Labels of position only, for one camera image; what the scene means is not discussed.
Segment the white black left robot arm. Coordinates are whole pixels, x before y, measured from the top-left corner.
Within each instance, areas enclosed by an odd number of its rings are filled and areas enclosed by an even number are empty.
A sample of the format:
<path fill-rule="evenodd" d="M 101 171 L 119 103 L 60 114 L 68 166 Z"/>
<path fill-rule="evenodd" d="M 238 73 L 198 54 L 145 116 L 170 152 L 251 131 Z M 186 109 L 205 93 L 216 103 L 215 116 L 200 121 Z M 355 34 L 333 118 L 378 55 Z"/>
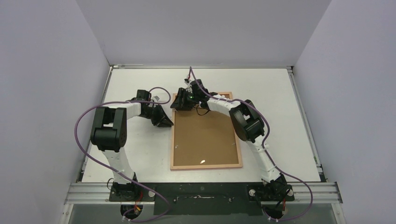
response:
<path fill-rule="evenodd" d="M 134 117 L 149 119 L 153 126 L 159 128 L 174 125 L 163 110 L 159 97 L 153 97 L 147 90 L 137 90 L 136 97 L 125 104 L 96 108 L 90 136 L 91 143 L 103 153 L 112 168 L 111 193 L 127 201 L 142 195 L 125 151 L 127 121 Z"/>

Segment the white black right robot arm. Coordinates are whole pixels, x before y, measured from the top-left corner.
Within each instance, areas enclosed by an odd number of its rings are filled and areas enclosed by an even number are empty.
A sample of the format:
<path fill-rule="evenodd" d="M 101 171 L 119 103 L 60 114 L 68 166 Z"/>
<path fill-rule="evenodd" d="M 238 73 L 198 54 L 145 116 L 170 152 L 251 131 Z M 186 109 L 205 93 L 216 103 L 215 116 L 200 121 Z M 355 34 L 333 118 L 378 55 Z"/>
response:
<path fill-rule="evenodd" d="M 195 106 L 209 111 L 219 112 L 231 119 L 238 138 L 247 143 L 259 168 L 260 179 L 264 185 L 264 194 L 270 201 L 293 201 L 294 192 L 284 175 L 276 168 L 265 147 L 265 122 L 250 100 L 229 99 L 215 92 L 201 90 L 188 91 L 179 88 L 171 104 L 177 111 L 190 111 Z"/>

